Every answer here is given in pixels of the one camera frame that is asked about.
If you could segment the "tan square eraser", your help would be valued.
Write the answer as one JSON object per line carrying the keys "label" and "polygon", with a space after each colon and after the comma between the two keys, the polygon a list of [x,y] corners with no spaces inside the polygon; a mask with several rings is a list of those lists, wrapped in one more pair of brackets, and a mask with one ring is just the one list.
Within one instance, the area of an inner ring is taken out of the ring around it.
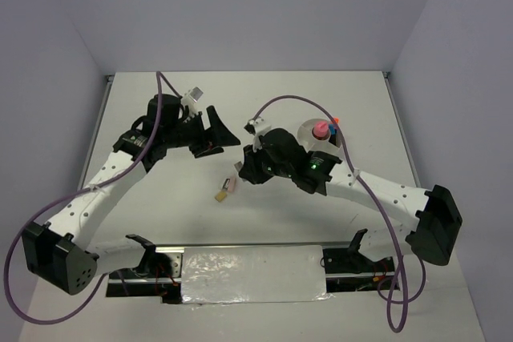
{"label": "tan square eraser", "polygon": [[226,197],[227,197],[227,192],[226,191],[219,191],[216,195],[215,195],[215,200],[217,202],[222,202]]}

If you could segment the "pink glue bottle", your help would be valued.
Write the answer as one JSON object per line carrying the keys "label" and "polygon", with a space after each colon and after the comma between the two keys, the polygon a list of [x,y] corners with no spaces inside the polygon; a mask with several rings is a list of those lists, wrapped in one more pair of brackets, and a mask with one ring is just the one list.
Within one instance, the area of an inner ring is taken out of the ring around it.
{"label": "pink glue bottle", "polygon": [[326,121],[318,121],[314,124],[312,135],[317,140],[327,140],[331,134],[329,131],[329,124]]}

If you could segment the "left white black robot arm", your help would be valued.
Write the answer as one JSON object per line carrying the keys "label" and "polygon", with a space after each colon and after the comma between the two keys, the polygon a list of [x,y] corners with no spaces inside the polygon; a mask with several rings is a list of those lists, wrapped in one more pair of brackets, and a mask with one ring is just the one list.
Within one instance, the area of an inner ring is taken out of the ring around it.
{"label": "left white black robot arm", "polygon": [[222,123],[215,107],[203,113],[195,99],[154,96],[145,115],[123,133],[99,172],[60,212],[43,225],[32,222],[22,232],[30,272],[70,295],[79,294],[96,276],[130,268],[146,277],[164,255],[153,242],[136,234],[93,244],[101,223],[168,150],[186,147],[195,158],[215,155],[240,140]]}

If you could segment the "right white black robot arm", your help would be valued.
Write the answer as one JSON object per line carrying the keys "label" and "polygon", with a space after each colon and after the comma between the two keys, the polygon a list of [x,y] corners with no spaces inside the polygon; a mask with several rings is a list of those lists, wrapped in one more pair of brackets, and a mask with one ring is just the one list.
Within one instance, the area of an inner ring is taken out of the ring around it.
{"label": "right white black robot arm", "polygon": [[349,264],[366,271],[375,261],[399,251],[436,266],[450,262],[463,218],[449,189],[408,187],[364,171],[324,151],[306,151],[284,129],[259,138],[259,148],[244,147],[239,176],[254,185],[273,177],[291,180],[309,194],[345,199],[377,211],[382,230],[363,229],[353,237]]}

